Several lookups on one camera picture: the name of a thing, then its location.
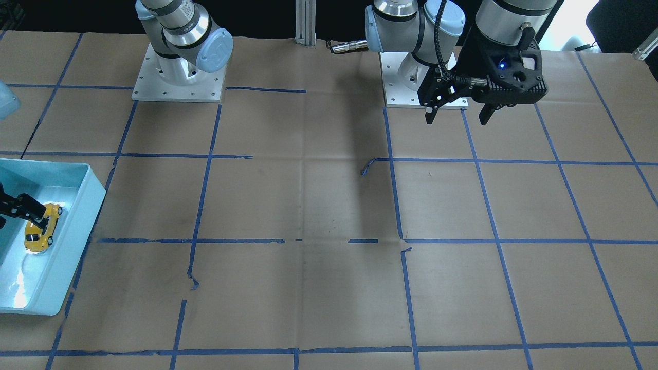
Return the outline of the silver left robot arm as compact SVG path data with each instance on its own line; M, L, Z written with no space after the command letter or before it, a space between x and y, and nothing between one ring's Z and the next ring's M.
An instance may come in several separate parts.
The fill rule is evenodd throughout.
M557 1L483 1L474 21L452 1L373 1L365 10L367 47L406 52L428 68L414 78L427 124L459 98L497 110L535 104L548 92L537 30Z

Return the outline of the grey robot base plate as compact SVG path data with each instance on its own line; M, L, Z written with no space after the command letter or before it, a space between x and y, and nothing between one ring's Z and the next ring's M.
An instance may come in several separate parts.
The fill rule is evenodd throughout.
M207 73L181 57L159 56L149 44L132 99L148 102L221 103L227 66Z

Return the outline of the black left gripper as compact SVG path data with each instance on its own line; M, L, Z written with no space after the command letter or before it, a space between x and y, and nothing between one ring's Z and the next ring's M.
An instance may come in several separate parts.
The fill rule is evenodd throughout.
M481 125L488 124L498 106L534 104L549 91L541 69L536 40L501 45L489 39L467 39L458 62L446 73L431 68L418 90L426 107L426 124L432 125L440 107L458 98L482 103Z

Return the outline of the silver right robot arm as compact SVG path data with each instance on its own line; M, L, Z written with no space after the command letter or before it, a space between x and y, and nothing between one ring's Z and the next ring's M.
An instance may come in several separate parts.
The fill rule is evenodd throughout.
M137 1L135 9L150 45L132 94L137 101L219 102L233 37L193 1ZM334 54L368 49L433 52L428 30L438 16L416 1L375 1L365 11L366 39L329 44Z

